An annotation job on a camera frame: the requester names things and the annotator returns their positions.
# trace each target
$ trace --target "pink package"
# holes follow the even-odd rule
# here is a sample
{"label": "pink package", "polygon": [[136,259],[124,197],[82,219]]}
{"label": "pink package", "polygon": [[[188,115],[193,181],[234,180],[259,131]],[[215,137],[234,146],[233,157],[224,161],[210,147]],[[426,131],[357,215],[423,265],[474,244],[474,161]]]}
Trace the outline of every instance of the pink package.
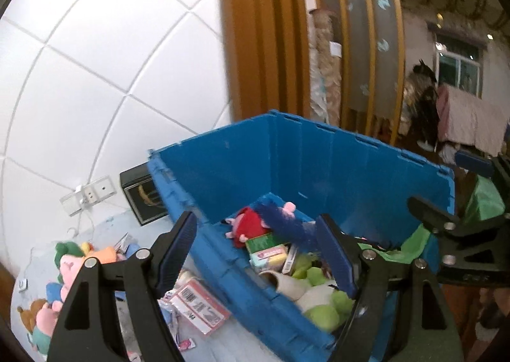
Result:
{"label": "pink package", "polygon": [[214,332],[230,316],[230,312],[196,278],[179,288],[170,303],[204,335]]}

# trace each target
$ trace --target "diamond tile pattern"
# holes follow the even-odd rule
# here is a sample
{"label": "diamond tile pattern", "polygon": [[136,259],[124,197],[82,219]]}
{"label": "diamond tile pattern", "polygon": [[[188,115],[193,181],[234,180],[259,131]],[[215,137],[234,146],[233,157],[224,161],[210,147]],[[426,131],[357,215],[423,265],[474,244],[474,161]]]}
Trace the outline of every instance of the diamond tile pattern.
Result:
{"label": "diamond tile pattern", "polygon": [[0,93],[0,260],[17,274],[128,208],[119,192],[68,217],[75,186],[230,122],[219,0],[12,0]]}

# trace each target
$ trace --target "pink blanket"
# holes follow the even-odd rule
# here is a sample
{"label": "pink blanket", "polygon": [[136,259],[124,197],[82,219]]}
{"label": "pink blanket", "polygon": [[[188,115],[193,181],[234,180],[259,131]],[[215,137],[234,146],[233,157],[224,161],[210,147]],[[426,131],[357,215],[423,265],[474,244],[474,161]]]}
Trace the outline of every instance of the pink blanket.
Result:
{"label": "pink blanket", "polygon": [[449,85],[440,86],[438,94],[439,140],[472,145],[496,156],[508,121],[503,110]]}

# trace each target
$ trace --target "window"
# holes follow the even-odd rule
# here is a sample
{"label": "window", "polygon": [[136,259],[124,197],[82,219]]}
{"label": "window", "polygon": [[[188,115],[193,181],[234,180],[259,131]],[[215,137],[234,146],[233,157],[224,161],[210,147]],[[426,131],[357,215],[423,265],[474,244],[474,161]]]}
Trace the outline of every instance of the window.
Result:
{"label": "window", "polygon": [[448,83],[480,96],[480,60],[478,47],[436,34],[435,76],[438,83]]}

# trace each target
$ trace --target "blue storage crate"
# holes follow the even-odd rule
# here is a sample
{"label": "blue storage crate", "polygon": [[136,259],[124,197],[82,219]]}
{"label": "blue storage crate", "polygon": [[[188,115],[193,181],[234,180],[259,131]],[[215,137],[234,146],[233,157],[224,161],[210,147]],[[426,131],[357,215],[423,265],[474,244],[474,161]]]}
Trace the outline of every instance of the blue storage crate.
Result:
{"label": "blue storage crate", "polygon": [[[153,151],[149,171],[176,221],[188,209],[199,218],[191,248],[212,292],[249,331],[287,362],[326,361],[334,337],[318,330],[286,297],[251,270],[247,254],[225,238],[220,221],[261,197],[291,201],[310,218],[328,213],[351,235],[398,246],[420,224],[406,200],[421,195],[454,212],[450,169],[366,136],[271,111]],[[422,256],[438,268],[431,237]],[[374,360],[391,328],[387,299]]]}

